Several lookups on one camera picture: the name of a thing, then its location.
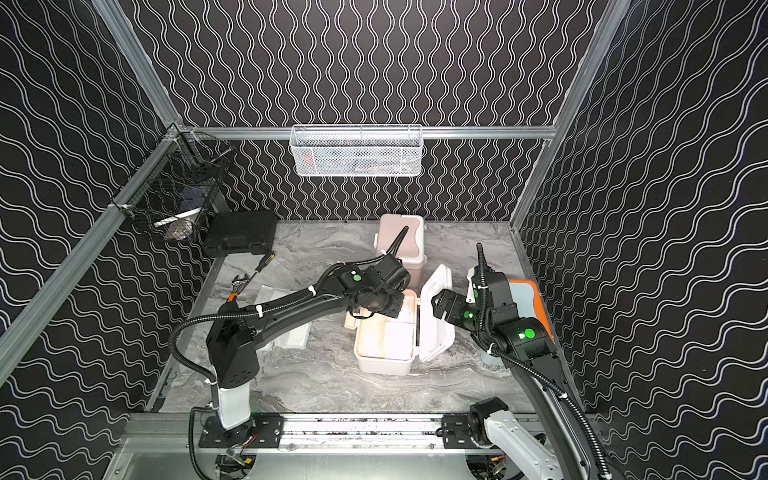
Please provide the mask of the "peach tray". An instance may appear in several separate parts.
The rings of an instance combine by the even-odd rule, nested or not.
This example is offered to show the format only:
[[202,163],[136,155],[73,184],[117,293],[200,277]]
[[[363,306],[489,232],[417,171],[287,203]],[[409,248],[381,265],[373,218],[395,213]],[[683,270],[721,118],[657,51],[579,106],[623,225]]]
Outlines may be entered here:
[[375,314],[360,320],[355,353],[361,358],[406,361],[415,357],[417,294],[406,289],[396,318]]

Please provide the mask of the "white first aid box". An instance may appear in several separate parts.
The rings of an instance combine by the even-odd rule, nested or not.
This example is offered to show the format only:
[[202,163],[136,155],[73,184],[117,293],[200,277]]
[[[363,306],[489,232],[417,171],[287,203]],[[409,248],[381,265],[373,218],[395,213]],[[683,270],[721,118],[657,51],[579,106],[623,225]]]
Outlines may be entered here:
[[355,332],[353,353],[359,369],[369,374],[405,376],[414,362],[428,362],[451,347],[455,327],[434,315],[431,300],[452,287],[452,271],[441,264],[418,292],[404,291],[396,318],[362,311],[348,313],[344,327]]

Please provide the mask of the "pink first aid box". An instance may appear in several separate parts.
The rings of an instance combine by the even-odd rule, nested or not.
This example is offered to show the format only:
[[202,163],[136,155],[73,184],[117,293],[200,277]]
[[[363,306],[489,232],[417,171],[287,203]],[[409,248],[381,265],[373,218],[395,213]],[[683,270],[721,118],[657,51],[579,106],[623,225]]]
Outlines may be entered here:
[[383,215],[374,237],[374,251],[384,253],[404,227],[407,227],[408,231],[398,248],[396,257],[402,261],[411,276],[409,287],[415,288],[421,282],[427,262],[424,242],[425,221],[421,216]]

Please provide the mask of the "light blue first aid box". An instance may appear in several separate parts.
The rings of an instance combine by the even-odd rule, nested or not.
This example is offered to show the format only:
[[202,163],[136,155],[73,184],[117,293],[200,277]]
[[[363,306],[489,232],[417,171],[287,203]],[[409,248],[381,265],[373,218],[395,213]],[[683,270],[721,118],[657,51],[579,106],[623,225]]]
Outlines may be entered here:
[[530,280],[509,279],[514,303],[486,307],[486,331],[495,345],[520,361],[555,353],[554,336],[538,287]]

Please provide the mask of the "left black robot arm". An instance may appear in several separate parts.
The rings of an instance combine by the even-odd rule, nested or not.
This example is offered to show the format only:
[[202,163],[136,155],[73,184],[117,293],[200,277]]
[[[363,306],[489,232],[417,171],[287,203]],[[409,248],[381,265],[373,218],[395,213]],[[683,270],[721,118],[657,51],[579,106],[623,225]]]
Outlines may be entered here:
[[[242,308],[230,301],[224,311],[190,318],[172,330],[170,354],[181,365],[209,380],[213,410],[224,430],[250,421],[249,383],[259,371],[258,351],[268,343],[334,313],[363,309],[369,316],[399,315],[410,273],[396,254],[408,232],[409,228],[403,227],[388,249],[371,259],[330,266],[304,289]],[[212,323],[206,340],[211,369],[184,356],[177,344],[185,329],[205,322]]]

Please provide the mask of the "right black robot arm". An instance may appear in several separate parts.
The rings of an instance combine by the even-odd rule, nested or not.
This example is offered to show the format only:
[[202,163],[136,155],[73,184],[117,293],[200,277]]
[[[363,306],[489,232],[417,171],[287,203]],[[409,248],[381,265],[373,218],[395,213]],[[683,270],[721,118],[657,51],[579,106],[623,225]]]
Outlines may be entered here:
[[434,317],[467,331],[486,355],[501,361],[523,387],[543,431],[523,426],[498,397],[470,406],[465,420],[443,424],[443,442],[468,440],[501,456],[487,458],[483,478],[496,479],[512,467],[522,479],[615,479],[603,443],[567,386],[556,345],[547,327],[520,313],[510,280],[487,262],[476,245],[471,293],[443,289],[430,304]]

